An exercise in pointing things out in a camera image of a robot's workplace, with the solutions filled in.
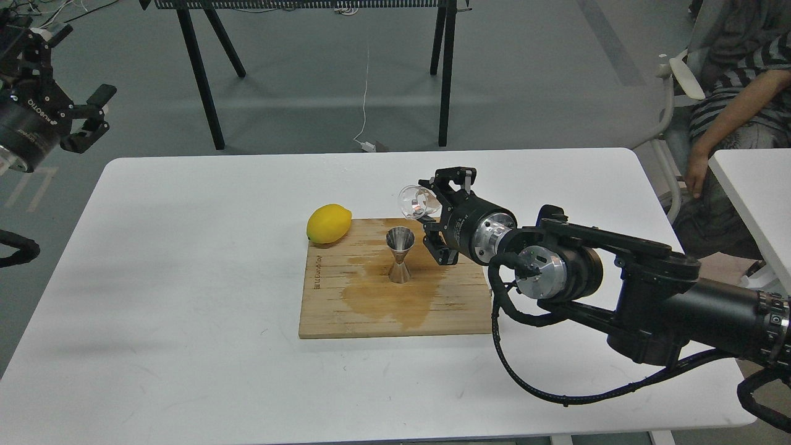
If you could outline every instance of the black table leg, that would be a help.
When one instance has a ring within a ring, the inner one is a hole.
[[[453,37],[456,32],[456,4],[456,0],[448,0],[445,17],[445,52],[442,59],[439,146],[448,145],[448,114],[450,112],[450,79],[453,71]]]
[[[445,31],[445,15],[447,8],[437,8],[437,26],[434,27],[434,48],[431,51],[431,68],[429,74],[436,76],[440,64],[440,50],[442,49],[442,33]]]
[[[225,50],[225,53],[228,55],[228,59],[231,60],[231,65],[233,65],[233,69],[237,71],[237,76],[243,78],[247,71],[244,70],[242,66],[241,60],[239,60],[239,55],[237,55],[237,50],[231,44],[231,39],[228,38],[228,33],[225,32],[225,27],[222,26],[222,22],[220,21],[220,17],[217,15],[217,11],[215,10],[203,10],[206,13],[206,17],[209,19],[209,23],[211,23],[211,27],[214,28],[214,33],[217,34],[217,38],[220,40],[222,44],[222,49]]]
[[[203,59],[198,48],[198,39],[195,38],[195,29],[192,28],[192,19],[189,10],[176,10],[181,25],[181,32],[184,34],[184,43],[187,45],[187,53],[190,56],[192,72],[195,73],[195,81],[198,83],[198,91],[203,102],[203,111],[206,112],[206,120],[209,121],[211,137],[214,140],[214,148],[223,150],[225,140],[222,137],[220,120],[217,118],[217,110],[214,108],[214,99],[211,97],[209,80],[206,78],[206,69],[203,67]]]

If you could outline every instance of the white desk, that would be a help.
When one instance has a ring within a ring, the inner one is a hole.
[[[117,160],[0,381],[2,442],[470,439],[754,420],[732,360],[563,408],[520,390],[487,335],[298,339],[311,212],[337,202],[355,218],[396,217],[404,185],[455,165],[476,167],[476,193],[522,225],[553,203],[573,223],[679,248],[625,149]],[[603,263],[587,302],[613,308],[619,270]],[[657,370],[581,325],[501,323],[514,369],[545,390],[594,394]]]
[[[791,291],[791,149],[719,150],[710,166],[766,263]]]

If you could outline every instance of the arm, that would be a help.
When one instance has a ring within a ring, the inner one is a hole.
[[[711,150],[738,127],[747,123],[773,97],[791,86],[791,71],[769,70],[759,74],[714,119],[708,130],[693,145],[684,182],[695,198],[703,190],[703,179],[709,165]]]

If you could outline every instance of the white chair armrest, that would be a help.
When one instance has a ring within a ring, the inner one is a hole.
[[[691,99],[702,101],[706,98],[706,95],[703,93],[703,88],[700,87],[698,79],[695,78],[694,74],[692,74],[690,67],[684,63],[683,58],[686,55],[687,50],[684,50],[681,52],[681,54],[671,58],[670,69],[673,72],[673,77],[676,78],[676,81],[681,86],[681,89],[684,90],[684,93]]]

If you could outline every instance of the silver metal joint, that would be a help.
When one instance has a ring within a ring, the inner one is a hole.
[[[550,299],[566,286],[566,263],[557,253],[531,245],[519,253],[539,269],[540,275],[517,280],[519,291],[531,299]]]
[[[487,216],[472,235],[472,252],[477,253],[482,262],[488,263],[497,254],[503,235],[510,232],[516,224],[511,215],[506,213]]]

